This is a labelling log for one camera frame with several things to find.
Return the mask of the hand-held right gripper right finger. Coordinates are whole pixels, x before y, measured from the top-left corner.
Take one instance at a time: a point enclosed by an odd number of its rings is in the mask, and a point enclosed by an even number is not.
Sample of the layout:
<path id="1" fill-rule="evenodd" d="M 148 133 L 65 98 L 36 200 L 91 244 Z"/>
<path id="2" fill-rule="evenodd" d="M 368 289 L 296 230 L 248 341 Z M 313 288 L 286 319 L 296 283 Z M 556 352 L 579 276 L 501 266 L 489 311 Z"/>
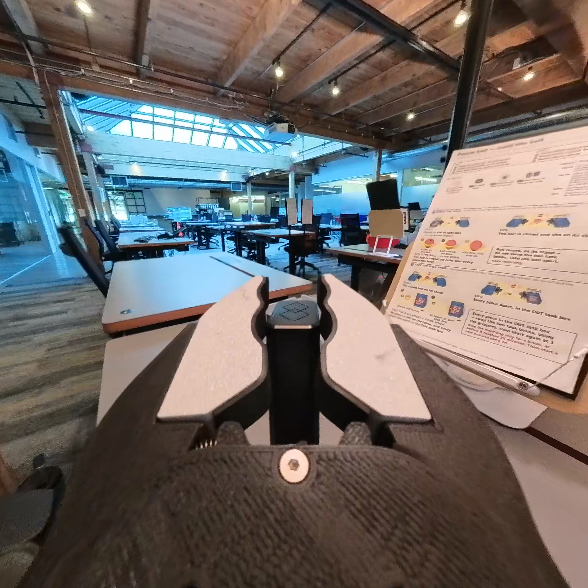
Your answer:
<path id="1" fill-rule="evenodd" d="M 331 274 L 320 276 L 318 305 L 325 384 L 368 417 L 431 422 L 430 409 L 384 315 Z"/>

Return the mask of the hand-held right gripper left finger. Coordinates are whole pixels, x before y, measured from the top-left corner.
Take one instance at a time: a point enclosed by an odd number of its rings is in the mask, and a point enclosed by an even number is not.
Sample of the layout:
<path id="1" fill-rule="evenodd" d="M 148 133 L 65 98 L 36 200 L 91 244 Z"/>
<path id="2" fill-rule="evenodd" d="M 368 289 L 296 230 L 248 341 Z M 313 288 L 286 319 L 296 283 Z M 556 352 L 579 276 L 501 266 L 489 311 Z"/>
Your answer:
<path id="1" fill-rule="evenodd" d="M 251 426 L 270 405 L 263 342 L 269 278 L 254 276 L 198 320 L 157 413 L 161 422 Z"/>

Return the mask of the black stand post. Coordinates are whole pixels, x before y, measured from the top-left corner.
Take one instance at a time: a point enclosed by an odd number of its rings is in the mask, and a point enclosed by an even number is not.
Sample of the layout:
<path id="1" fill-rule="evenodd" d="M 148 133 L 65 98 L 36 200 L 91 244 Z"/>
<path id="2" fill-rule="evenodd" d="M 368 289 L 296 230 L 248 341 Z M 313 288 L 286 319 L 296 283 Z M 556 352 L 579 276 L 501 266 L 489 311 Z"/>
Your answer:
<path id="1" fill-rule="evenodd" d="M 266 316 L 271 398 L 270 442 L 319 444 L 315 378 L 320 351 L 320 314 L 315 300 L 288 299 Z"/>

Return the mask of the white desk with wooden edge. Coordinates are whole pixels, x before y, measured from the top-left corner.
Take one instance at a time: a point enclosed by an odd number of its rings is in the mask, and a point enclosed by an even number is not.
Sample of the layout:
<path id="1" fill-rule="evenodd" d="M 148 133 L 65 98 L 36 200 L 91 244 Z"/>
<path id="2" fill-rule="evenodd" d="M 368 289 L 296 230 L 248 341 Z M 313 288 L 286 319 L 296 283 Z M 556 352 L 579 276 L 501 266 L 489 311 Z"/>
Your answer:
<path id="1" fill-rule="evenodd" d="M 311 292 L 312 282 L 228 253 L 184 254 L 114 265 L 102 328 L 115 335 L 201 316 L 255 276 L 269 280 L 269 299 Z"/>

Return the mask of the grey desk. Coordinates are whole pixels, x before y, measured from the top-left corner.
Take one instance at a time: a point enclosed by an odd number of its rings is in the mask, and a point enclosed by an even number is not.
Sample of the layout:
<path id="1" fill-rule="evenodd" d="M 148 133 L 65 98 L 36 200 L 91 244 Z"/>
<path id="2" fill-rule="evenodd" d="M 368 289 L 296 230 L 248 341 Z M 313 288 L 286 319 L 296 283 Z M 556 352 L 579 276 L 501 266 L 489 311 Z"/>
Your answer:
<path id="1" fill-rule="evenodd" d="M 116 398 L 170 344 L 182 325 L 107 342 L 100 422 Z M 499 439 L 553 560 L 570 587 L 587 587 L 587 465 L 525 430 L 483 418 Z"/>

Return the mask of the wooden desk with black legs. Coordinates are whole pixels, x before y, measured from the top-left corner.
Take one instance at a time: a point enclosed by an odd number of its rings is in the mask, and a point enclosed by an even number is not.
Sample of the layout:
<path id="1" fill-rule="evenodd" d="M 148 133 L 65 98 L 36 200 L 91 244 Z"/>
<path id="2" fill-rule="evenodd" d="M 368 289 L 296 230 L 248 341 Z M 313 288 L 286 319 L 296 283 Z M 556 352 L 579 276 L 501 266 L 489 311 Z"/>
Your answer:
<path id="1" fill-rule="evenodd" d="M 398 266 L 406 249 L 393 247 L 372 251 L 368 244 L 330 247 L 328 256 L 350 267 L 350 287 L 367 298 L 375 306 L 380 306 L 386 297 Z"/>

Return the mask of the distant office desk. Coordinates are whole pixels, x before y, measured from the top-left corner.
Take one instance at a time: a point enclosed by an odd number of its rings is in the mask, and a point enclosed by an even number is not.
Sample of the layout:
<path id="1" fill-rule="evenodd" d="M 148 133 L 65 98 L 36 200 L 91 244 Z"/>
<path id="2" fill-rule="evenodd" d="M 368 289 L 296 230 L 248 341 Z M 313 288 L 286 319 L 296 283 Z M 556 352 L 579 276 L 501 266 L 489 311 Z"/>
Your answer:
<path id="1" fill-rule="evenodd" d="M 303 231 L 294 230 L 294 229 L 276 228 L 276 229 L 258 229 L 258 230 L 243 231 L 242 235 L 244 237 L 246 237 L 246 239 L 254 242 L 254 252 L 256 254 L 256 257 L 255 257 L 256 262 L 261 265 L 266 266 L 268 264 L 267 258 L 266 258 L 266 246 L 267 245 L 270 245 L 272 243 L 276 243 L 280 240 L 284 240 L 284 241 L 286 241 L 286 245 L 284 246 L 284 251 L 285 251 L 285 247 L 289 244 L 289 240 L 294 238 L 295 236 L 301 235 L 302 232 Z M 288 254 L 288 264 L 282 268 L 283 272 L 289 273 L 287 270 L 288 265 L 289 265 L 289 254 Z M 300 275 L 299 269 L 297 270 L 297 276 L 302 277 Z"/>
<path id="2" fill-rule="evenodd" d="M 133 255 L 146 258 L 162 258 L 166 252 L 187 252 L 195 245 L 195 240 L 172 233 L 155 232 L 121 232 L 116 244 L 117 249 L 128 259 Z"/>

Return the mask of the red container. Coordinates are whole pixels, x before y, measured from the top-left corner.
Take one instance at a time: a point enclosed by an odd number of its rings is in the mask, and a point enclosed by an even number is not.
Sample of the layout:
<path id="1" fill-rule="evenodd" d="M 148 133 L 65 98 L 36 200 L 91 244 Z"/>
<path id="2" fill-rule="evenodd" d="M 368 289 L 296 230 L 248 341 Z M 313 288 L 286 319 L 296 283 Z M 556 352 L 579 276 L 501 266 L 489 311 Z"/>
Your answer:
<path id="1" fill-rule="evenodd" d="M 397 251 L 406 249 L 415 240 L 414 233 L 407 233 L 401 238 L 395 238 L 388 235 L 371 235 L 368 234 L 366 243 L 369 250 L 379 256 L 390 256 L 397 254 Z"/>

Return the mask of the white plastic stand base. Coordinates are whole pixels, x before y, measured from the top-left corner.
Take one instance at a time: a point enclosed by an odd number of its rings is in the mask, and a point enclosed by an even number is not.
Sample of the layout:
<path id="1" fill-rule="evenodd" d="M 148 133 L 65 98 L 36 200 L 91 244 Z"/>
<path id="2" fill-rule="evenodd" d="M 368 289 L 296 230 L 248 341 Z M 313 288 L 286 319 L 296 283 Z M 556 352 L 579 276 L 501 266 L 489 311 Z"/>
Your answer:
<path id="1" fill-rule="evenodd" d="M 430 355 L 483 415 L 511 429 L 526 429 L 544 412 L 546 406 L 495 382 L 482 378 L 437 356 Z"/>

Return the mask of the beige card on clear stand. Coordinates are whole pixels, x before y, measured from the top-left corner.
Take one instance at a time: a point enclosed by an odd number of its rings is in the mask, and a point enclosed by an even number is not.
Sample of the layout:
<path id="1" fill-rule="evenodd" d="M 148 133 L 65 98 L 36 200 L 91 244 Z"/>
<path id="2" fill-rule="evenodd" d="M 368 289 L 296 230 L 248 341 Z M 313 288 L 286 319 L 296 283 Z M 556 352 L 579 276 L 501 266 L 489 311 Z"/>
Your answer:
<path id="1" fill-rule="evenodd" d="M 371 210 L 368 215 L 371 252 L 390 254 L 404 234 L 404 216 L 401 209 Z"/>

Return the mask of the printed instruction sheet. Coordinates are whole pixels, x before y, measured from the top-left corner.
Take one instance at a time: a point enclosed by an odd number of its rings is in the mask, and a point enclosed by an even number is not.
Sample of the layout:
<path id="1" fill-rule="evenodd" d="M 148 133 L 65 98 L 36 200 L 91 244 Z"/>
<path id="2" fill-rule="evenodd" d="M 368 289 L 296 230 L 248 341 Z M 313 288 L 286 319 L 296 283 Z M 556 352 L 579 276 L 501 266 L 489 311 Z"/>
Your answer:
<path id="1" fill-rule="evenodd" d="M 587 357 L 587 127 L 455 151 L 390 323 L 566 396 Z"/>

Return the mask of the black monitor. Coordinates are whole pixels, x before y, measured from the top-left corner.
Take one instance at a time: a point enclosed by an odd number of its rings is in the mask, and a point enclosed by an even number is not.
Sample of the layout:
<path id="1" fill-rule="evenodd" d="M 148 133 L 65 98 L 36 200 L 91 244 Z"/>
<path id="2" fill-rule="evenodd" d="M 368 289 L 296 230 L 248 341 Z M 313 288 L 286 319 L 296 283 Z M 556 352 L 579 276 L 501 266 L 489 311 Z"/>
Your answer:
<path id="1" fill-rule="evenodd" d="M 369 182 L 365 187 L 371 211 L 400 208 L 398 181 L 396 178 Z"/>

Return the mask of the wooden document board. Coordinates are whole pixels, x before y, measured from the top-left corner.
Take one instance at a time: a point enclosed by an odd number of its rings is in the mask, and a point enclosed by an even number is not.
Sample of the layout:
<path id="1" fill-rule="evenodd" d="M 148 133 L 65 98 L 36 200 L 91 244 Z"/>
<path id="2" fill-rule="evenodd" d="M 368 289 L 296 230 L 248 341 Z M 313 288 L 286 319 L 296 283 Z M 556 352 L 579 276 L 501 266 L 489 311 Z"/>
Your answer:
<path id="1" fill-rule="evenodd" d="M 564 398 L 540 384 L 528 382 L 419 339 L 416 342 L 467 393 L 474 393 L 475 399 L 489 400 L 490 393 L 497 390 L 503 394 L 519 394 L 563 413 L 587 414 L 587 379 L 581 383 L 574 399 Z"/>

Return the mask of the wooden column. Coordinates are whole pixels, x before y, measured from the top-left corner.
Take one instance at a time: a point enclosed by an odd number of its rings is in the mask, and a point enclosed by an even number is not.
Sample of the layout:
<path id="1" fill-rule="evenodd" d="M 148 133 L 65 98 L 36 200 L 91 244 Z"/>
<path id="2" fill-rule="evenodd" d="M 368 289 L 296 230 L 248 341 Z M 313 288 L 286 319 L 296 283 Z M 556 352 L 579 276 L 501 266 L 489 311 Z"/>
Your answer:
<path id="1" fill-rule="evenodd" d="M 102 266 L 102 257 L 99 252 L 98 242 L 92 231 L 85 224 L 85 221 L 88 220 L 89 212 L 92 212 L 92 208 L 84 188 L 70 127 L 59 97 L 58 89 L 56 86 L 48 84 L 48 82 L 41 81 L 40 92 L 47 107 L 51 128 L 58 148 L 59 161 L 72 198 L 81 238 L 93 261 L 97 262 L 99 266 Z"/>

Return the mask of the ceiling projector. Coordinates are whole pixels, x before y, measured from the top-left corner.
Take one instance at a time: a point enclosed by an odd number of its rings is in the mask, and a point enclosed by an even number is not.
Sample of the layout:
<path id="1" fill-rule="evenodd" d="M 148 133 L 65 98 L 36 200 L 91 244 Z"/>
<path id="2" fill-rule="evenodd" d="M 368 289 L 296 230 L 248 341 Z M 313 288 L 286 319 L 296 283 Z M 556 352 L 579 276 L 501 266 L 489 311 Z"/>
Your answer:
<path id="1" fill-rule="evenodd" d="M 267 142 L 287 143 L 298 135 L 296 126 L 288 121 L 273 122 L 263 131 L 263 139 Z"/>

